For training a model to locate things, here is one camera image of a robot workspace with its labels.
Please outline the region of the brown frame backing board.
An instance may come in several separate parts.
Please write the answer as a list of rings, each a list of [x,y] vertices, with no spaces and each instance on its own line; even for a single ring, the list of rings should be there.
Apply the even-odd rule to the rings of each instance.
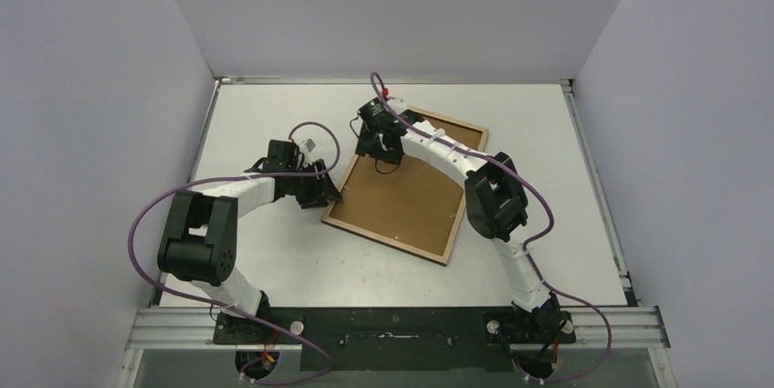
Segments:
[[[338,181],[342,201],[321,221],[439,265],[447,265],[465,220],[463,188],[423,160],[390,165],[354,155]]]

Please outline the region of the wooden picture frame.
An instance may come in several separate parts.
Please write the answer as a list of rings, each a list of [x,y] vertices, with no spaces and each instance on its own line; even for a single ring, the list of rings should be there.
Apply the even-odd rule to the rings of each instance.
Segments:
[[[427,110],[418,136],[398,164],[355,155],[340,181],[341,202],[328,207],[326,225],[391,246],[434,263],[448,263],[465,220],[466,175],[483,165],[485,127]]]

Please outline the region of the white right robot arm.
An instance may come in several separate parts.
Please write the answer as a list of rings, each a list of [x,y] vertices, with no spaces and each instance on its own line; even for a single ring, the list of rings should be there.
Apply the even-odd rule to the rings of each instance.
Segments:
[[[462,187],[467,221],[492,242],[505,270],[518,334],[527,341],[571,334],[569,315],[539,277],[528,251],[510,242],[512,232],[528,221],[527,194],[510,157],[464,145],[402,100],[376,97],[359,108],[358,116],[357,155],[390,164],[413,157]]]

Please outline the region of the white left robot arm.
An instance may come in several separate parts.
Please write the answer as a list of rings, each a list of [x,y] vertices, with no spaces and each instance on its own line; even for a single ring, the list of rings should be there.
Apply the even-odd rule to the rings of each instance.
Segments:
[[[247,341],[264,341],[272,331],[267,294],[237,269],[240,218],[286,196],[302,209],[324,207],[342,195],[323,160],[311,157],[311,139],[272,140],[266,156],[234,181],[203,191],[173,195],[157,254],[159,269],[190,282],[212,302],[225,304],[218,324]]]

